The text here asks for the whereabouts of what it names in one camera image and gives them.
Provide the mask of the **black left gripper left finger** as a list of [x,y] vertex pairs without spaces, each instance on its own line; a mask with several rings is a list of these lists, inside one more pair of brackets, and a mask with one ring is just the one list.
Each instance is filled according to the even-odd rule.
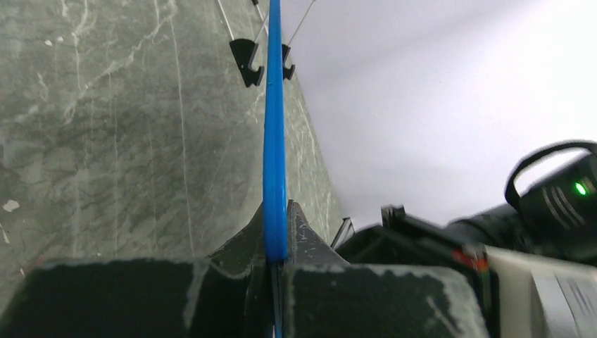
[[37,265],[1,316],[2,337],[271,337],[263,212],[199,258]]

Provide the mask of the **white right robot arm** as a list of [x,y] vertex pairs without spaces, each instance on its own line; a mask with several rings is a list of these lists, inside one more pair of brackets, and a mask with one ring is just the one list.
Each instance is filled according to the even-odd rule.
[[[517,191],[517,177],[560,151],[586,154]],[[505,186],[505,203],[439,227],[402,206],[382,208],[380,224],[355,231],[344,223],[333,249],[351,263],[446,266],[464,274],[489,327],[498,322],[498,275],[481,249],[538,254],[596,264],[596,143],[560,142],[523,158]]]

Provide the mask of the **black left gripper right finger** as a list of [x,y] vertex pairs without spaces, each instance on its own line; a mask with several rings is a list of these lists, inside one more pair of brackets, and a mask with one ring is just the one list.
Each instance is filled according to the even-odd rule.
[[350,263],[287,209],[290,255],[277,277],[276,337],[488,337],[465,276],[428,265]]

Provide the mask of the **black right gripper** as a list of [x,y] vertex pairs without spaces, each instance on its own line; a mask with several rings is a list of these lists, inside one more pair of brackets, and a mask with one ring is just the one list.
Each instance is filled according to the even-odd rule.
[[345,219],[333,241],[334,250],[350,263],[428,265],[463,274],[473,288],[485,321],[495,320],[495,274],[483,244],[495,238],[473,219],[444,228],[406,213],[402,206],[382,207],[382,221],[355,231]]

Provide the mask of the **blue framed whiteboard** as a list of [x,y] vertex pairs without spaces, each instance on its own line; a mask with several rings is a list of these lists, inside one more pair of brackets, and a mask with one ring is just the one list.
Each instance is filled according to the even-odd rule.
[[266,67],[263,143],[263,216],[265,255],[281,263],[287,248],[287,178],[284,145],[284,86],[281,6],[271,1]]

